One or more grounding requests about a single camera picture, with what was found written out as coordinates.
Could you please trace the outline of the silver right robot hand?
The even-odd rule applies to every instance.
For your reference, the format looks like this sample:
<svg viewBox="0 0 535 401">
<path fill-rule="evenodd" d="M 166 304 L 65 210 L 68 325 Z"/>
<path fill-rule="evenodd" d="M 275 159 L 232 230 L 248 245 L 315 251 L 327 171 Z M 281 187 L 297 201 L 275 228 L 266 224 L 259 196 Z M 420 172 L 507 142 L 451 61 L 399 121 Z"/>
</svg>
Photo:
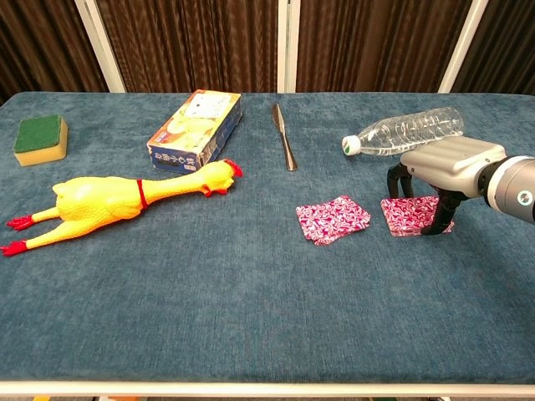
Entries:
<svg viewBox="0 0 535 401">
<path fill-rule="evenodd" d="M 419 178 L 433 187 L 438 204 L 433 221 L 420 230 L 423 236 L 439 235 L 451 224 L 462 201 L 482 195 L 480 174 L 489 165 L 507 158 L 498 144 L 466 136 L 448 136 L 405 152 L 400 162 L 389 168 L 387 186 L 391 198 L 414 195 L 411 180 Z"/>
</svg>

